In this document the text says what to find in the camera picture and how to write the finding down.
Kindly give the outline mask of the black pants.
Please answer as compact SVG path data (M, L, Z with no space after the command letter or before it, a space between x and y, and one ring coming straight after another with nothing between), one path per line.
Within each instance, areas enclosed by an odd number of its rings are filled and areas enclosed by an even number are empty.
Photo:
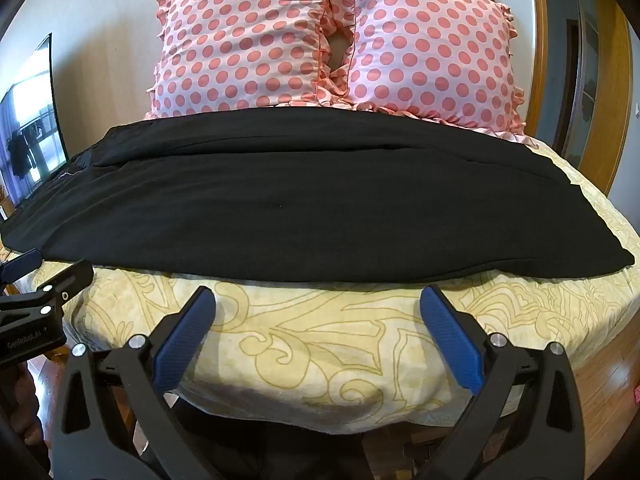
M320 107L115 127L1 239L55 261L285 283L593 278L634 263L579 186L525 145Z

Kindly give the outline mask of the yellow patterned bed cover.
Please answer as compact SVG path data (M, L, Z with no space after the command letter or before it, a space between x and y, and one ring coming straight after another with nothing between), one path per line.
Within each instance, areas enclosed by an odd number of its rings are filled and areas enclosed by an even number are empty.
M147 333L198 286L218 318L180 394L209 413L288 422L326 432L393 422L449 425L465 404L419 315L437 283L491 332L541 348L559 341L582 364L638 311L639 237L610 201L545 146L634 263L593 278L529 278L502 271L428 283L285 283L94 266L93 284L67 306L71 341L98 349Z

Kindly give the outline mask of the left pink polka-dot pillow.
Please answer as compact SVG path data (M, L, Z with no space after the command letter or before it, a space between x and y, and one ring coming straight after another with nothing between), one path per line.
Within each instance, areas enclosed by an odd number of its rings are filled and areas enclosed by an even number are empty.
M160 60L148 118L280 105L332 106L338 0L156 0Z

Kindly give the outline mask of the pink polka-dot pillow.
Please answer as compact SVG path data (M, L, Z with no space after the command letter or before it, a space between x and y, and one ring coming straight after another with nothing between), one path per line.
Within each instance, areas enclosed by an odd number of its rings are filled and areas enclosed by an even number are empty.
M338 0L156 0L160 60L148 118L280 105L332 106Z
M531 144L518 108L513 15L495 0L354 0L336 76L355 110L440 122Z

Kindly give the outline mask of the right pink polka-dot pillow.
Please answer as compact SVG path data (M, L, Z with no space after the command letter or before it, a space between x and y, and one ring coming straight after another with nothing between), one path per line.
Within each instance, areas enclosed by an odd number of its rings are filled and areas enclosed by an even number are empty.
M354 0L336 76L355 110L440 122L531 144L518 108L513 15L495 0Z

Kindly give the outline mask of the wall-mounted flat television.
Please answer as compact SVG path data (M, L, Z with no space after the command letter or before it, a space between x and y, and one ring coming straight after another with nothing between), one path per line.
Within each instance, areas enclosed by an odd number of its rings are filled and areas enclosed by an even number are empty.
M1 183L19 205L67 162L53 93L52 36L17 71L1 99Z

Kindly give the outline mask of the wooden door frame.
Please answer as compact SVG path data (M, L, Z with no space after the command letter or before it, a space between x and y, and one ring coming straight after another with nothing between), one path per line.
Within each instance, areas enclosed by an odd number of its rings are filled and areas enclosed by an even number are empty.
M498 0L510 6L524 131L603 193L620 166L631 109L631 33L615 0Z

